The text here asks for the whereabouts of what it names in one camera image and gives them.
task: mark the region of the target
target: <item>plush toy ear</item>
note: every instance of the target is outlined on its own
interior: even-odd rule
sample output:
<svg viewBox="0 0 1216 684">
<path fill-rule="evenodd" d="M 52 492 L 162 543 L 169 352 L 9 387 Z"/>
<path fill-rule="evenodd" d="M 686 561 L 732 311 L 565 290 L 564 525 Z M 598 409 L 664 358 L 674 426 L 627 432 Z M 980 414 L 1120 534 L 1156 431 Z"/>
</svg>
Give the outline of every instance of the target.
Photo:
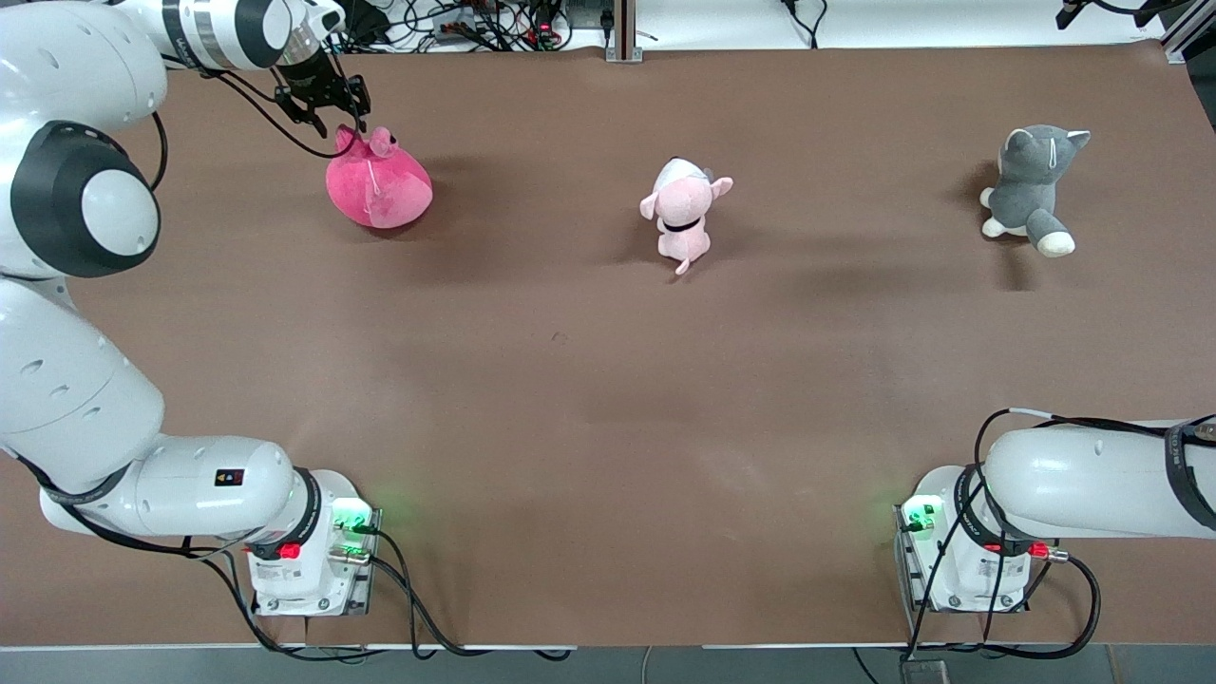
<svg viewBox="0 0 1216 684">
<path fill-rule="evenodd" d="M 646 200 L 642 200 L 642 204 L 640 208 L 642 209 L 642 217 L 646 220 L 651 220 L 654 218 L 654 203 L 658 201 L 659 201 L 658 192 L 653 192 Z"/>
<path fill-rule="evenodd" d="M 1023 147 L 1026 146 L 1028 142 L 1030 142 L 1034 139 L 1035 139 L 1035 136 L 1030 135 L 1029 130 L 1026 130 L 1024 128 L 1018 128 L 1018 129 L 1014 129 L 1013 133 L 1009 134 L 1009 138 L 1004 139 L 1004 148 L 1006 150 L 1021 150 Z"/>
<path fill-rule="evenodd" d="M 709 189 L 714 192 L 715 200 L 730 192 L 731 187 L 734 187 L 734 179 L 730 176 L 720 178 L 709 186 Z"/>
<path fill-rule="evenodd" d="M 333 134 L 333 151 L 342 152 L 350 147 L 350 139 L 362 140 L 358 130 L 347 124 L 339 124 L 338 130 Z"/>
<path fill-rule="evenodd" d="M 1090 142 L 1090 131 L 1070 130 L 1068 131 L 1068 139 L 1069 141 L 1073 142 L 1074 146 L 1076 146 L 1077 150 L 1080 150 L 1081 147 L 1085 147 L 1087 142 Z"/>
</svg>

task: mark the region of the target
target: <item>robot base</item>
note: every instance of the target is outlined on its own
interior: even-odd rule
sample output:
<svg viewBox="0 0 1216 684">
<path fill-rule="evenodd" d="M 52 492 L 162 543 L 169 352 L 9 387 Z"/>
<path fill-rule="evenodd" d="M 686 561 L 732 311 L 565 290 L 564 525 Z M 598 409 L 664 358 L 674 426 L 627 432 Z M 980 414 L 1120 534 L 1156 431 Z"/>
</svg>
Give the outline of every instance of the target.
<svg viewBox="0 0 1216 684">
<path fill-rule="evenodd" d="M 961 466 L 942 466 L 930 471 L 917 486 L 916 493 L 901 506 L 895 506 L 895 561 L 902 577 L 900 590 L 906 605 L 919 610 L 925 583 L 938 564 L 940 544 L 957 518 L 953 500 L 955 484 L 963 475 Z M 1030 556 L 1000 556 L 973 542 L 959 528 L 950 540 L 941 567 L 933 579 L 929 610 L 936 612 L 995 612 L 1021 610 L 1021 596 L 1030 574 Z M 997 568 L 1001 585 L 996 604 Z"/>
<path fill-rule="evenodd" d="M 379 510 L 359 498 L 349 480 L 330 470 L 314 470 L 321 488 L 319 521 L 295 559 L 266 561 L 249 555 L 257 613 L 322 617 L 366 615 L 371 599 L 375 534 L 359 534 L 356 525 L 379 526 Z"/>
</svg>

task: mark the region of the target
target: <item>stuffed animal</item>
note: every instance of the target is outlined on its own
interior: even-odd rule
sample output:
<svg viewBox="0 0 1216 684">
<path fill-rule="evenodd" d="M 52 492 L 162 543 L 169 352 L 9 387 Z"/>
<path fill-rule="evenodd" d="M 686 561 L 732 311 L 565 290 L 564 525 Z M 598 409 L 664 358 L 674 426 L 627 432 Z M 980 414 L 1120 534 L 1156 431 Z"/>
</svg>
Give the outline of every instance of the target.
<svg viewBox="0 0 1216 684">
<path fill-rule="evenodd" d="M 387 128 L 377 128 L 365 141 L 356 130 L 339 125 L 334 138 L 337 152 L 348 145 L 350 150 L 330 159 L 325 189 L 347 218 L 367 228 L 398 228 L 430 206 L 430 176 Z"/>
<path fill-rule="evenodd" d="M 659 172 L 654 190 L 642 200 L 642 215 L 659 217 L 659 254 L 676 259 L 676 275 L 688 271 L 688 265 L 709 251 L 705 232 L 705 212 L 734 185 L 730 178 L 713 179 L 709 169 L 671 157 Z"/>
<path fill-rule="evenodd" d="M 1055 183 L 1073 157 L 1090 141 L 1088 130 L 1064 130 L 1054 125 L 1028 125 L 1009 134 L 997 168 L 996 187 L 980 194 L 980 204 L 992 209 L 984 235 L 1024 235 L 1047 257 L 1071 254 L 1073 236 L 1055 218 Z"/>
</svg>

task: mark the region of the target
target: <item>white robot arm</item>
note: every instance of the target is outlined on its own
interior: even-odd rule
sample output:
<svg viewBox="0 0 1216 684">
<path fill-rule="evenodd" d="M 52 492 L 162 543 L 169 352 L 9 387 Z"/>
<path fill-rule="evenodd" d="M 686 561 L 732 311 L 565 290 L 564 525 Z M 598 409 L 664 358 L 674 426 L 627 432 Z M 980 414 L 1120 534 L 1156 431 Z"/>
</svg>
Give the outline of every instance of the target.
<svg viewBox="0 0 1216 684">
<path fill-rule="evenodd" d="M 370 506 L 277 444 L 161 433 L 161 392 L 75 310 L 66 277 L 119 273 L 156 248 L 159 208 L 109 134 L 164 100 L 163 50 L 203 68 L 265 68 L 340 26 L 340 10 L 337 21 L 305 11 L 319 1 L 0 10 L 0 448 L 35 475 L 57 527 L 243 542 L 272 615 L 366 606 L 355 592 L 371 544 L 351 528 L 371 522 Z"/>
<path fill-rule="evenodd" d="M 1047 416 L 1026 409 L 1013 413 Z M 925 475 L 899 510 L 912 595 L 921 598 L 925 579 L 940 566 L 930 607 L 987 611 L 996 590 L 995 610 L 1007 611 L 1023 604 L 1030 559 L 1055 553 L 1045 542 L 1216 539 L 1216 512 L 1207 503 L 1216 497 L 1216 426 L 1135 425 L 1164 434 L 1068 424 L 1015 430 L 1002 434 L 979 466 L 986 492 L 974 465 Z"/>
</svg>

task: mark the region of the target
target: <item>gray floor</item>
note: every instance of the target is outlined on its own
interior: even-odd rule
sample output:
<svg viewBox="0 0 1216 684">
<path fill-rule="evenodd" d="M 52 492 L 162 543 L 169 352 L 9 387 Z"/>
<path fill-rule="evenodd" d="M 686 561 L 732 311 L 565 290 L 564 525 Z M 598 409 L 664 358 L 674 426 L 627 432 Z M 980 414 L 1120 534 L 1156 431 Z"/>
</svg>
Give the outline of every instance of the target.
<svg viewBox="0 0 1216 684">
<path fill-rule="evenodd" d="M 530 652 L 477 658 L 440 654 L 427 662 L 409 652 L 385 654 L 358 666 L 300 663 L 253 649 L 150 649 L 0 652 L 0 683 L 58 684 L 631 684 L 641 682 L 643 649 L 585 649 L 565 662 Z M 899 654 L 862 650 L 880 684 L 896 684 Z M 946 654 L 955 684 L 1186 684 L 1216 680 L 1216 649 L 1205 646 L 1093 645 L 1073 658 L 1031 662 Z M 649 684 L 867 684 L 846 649 L 654 649 Z"/>
</svg>

